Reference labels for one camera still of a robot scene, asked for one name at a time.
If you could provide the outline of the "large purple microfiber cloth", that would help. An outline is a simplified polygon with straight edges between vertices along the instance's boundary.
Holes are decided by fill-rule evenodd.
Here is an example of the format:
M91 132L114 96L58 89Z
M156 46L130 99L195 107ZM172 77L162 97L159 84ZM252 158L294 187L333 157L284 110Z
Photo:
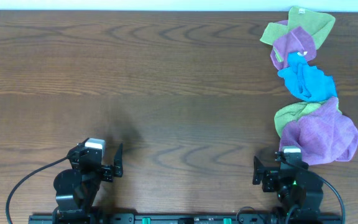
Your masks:
M283 146L301 149L302 160L309 165L350 161L358 148L358 129L339 111L335 96L314 112L290 121L283 129L279 150Z

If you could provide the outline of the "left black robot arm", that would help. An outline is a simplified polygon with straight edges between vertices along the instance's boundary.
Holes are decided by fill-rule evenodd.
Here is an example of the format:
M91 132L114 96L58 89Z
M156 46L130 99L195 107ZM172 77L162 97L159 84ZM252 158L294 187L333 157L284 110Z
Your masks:
M101 209L93 207L102 182L123 176L120 144L111 165L102 164L106 142L87 138L70 149L67 159L71 169L59 173L53 181L58 207L52 213L53 224L107 223Z

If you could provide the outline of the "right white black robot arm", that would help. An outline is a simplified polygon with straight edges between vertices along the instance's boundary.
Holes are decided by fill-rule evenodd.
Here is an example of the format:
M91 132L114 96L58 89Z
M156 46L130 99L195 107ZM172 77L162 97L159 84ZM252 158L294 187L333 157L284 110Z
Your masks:
M276 153L278 167L267 167L254 157L252 183L264 192L275 192L280 207L267 215L264 223L323 223L320 205L323 182L308 172L299 150Z

